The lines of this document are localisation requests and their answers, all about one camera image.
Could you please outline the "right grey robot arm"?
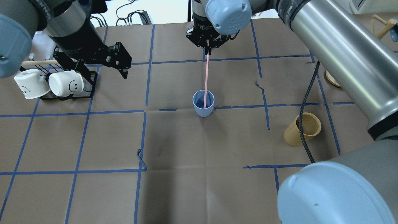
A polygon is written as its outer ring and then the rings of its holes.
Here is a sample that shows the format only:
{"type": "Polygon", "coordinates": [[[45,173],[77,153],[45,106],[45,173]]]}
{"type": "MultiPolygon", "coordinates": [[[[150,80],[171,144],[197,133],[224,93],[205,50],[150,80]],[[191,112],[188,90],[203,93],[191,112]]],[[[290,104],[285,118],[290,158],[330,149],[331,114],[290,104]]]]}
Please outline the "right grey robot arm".
{"type": "Polygon", "coordinates": [[[290,145],[303,144],[311,164],[286,178],[278,191],[283,224],[397,223],[397,55],[333,0],[191,0],[187,38],[207,55],[236,35],[251,16],[275,9],[367,117],[374,143],[329,161],[314,162],[303,131],[303,110],[286,129],[290,145]]]}

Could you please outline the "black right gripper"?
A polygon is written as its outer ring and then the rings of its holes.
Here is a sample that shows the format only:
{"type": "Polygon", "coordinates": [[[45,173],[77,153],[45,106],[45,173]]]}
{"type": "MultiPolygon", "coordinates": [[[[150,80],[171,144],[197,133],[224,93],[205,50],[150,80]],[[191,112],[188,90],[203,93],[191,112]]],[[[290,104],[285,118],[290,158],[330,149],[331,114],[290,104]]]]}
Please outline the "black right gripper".
{"type": "Polygon", "coordinates": [[[194,27],[187,30],[186,38],[195,46],[203,47],[203,54],[209,56],[212,55],[213,48],[219,48],[230,40],[229,36],[219,34],[214,28],[202,30],[194,27]]]}

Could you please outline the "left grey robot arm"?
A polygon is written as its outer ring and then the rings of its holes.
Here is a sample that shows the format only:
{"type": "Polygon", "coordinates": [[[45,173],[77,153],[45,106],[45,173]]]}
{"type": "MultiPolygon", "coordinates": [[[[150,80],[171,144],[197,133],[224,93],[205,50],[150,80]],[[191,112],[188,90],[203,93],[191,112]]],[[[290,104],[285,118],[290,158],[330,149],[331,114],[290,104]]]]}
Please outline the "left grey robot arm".
{"type": "Polygon", "coordinates": [[[77,0],[1,1],[1,78],[19,70],[37,31],[44,31],[70,59],[114,68],[127,78],[131,55],[120,42],[103,43],[77,0]]]}

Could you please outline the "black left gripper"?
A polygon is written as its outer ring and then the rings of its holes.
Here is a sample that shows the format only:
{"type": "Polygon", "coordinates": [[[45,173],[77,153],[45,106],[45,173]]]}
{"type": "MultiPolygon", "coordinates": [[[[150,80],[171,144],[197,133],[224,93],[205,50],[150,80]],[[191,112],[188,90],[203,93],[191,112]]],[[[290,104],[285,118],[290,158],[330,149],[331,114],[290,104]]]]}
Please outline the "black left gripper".
{"type": "Polygon", "coordinates": [[[66,70],[74,70],[84,78],[90,78],[90,70],[86,65],[104,65],[117,69],[122,78],[127,79],[128,69],[131,68],[132,57],[121,42],[112,46],[88,44],[74,49],[63,50],[56,47],[53,53],[55,60],[66,70]]]}

